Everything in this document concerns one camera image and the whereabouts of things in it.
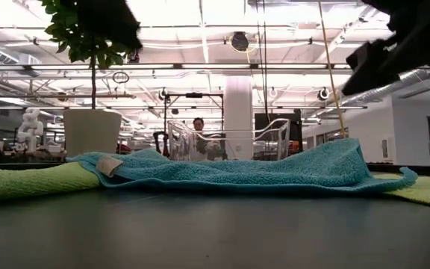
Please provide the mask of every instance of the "plant stem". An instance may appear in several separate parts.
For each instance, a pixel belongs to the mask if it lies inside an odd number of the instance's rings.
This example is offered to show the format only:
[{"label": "plant stem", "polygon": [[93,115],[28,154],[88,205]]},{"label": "plant stem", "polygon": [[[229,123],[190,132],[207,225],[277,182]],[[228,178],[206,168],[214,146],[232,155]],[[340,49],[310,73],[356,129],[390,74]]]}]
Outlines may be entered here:
[{"label": "plant stem", "polygon": [[93,92],[91,93],[92,109],[96,109],[96,41],[92,36],[92,56],[90,57],[90,68],[92,70],[91,80],[93,83]]}]

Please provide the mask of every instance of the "blue towel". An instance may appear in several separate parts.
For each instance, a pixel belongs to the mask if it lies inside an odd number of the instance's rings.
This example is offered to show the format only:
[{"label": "blue towel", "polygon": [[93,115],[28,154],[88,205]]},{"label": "blue towel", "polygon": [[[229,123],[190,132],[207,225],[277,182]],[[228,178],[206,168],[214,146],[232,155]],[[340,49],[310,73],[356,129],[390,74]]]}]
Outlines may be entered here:
[{"label": "blue towel", "polygon": [[325,143],[281,161],[170,161],[151,149],[112,155],[124,163],[109,178],[96,169],[103,153],[72,158],[95,173],[108,188],[163,187],[185,190],[219,188],[243,193],[292,191],[385,192],[408,187],[417,174],[402,168],[402,179],[375,179],[364,162],[359,141]]}]

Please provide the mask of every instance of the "green leaves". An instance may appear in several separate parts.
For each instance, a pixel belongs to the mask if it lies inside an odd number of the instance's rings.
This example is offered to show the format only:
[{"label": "green leaves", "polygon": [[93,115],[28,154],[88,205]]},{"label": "green leaves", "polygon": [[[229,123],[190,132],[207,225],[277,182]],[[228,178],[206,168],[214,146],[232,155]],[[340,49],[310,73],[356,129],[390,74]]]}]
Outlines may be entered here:
[{"label": "green leaves", "polygon": [[91,33],[84,32],[78,27],[78,14],[76,5],[60,5],[60,0],[39,0],[46,13],[52,15],[52,24],[45,29],[45,32],[52,36],[50,39],[59,44],[57,53],[66,51],[69,48],[68,56],[72,63],[76,61],[87,61],[92,55],[96,56],[99,68],[107,69],[110,66],[124,64],[124,57],[128,48],[120,43],[109,46],[107,37],[91,38]]}]

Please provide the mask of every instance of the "white plant pot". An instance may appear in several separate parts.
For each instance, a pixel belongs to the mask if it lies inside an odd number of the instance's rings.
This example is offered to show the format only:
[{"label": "white plant pot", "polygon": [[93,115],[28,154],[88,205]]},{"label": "white plant pot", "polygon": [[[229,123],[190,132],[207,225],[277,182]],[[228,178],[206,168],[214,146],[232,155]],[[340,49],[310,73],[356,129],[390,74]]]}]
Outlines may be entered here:
[{"label": "white plant pot", "polygon": [[116,152],[120,114],[97,109],[69,109],[63,115],[68,157],[87,152]]}]

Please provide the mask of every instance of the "towel tag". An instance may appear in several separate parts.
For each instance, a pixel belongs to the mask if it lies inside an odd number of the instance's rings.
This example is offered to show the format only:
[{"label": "towel tag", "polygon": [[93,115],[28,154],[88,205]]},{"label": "towel tag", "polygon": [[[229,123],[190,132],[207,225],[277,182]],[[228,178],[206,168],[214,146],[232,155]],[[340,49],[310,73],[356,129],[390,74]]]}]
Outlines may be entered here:
[{"label": "towel tag", "polygon": [[96,169],[108,177],[113,177],[113,174],[123,161],[112,158],[109,155],[102,156],[97,162]]}]

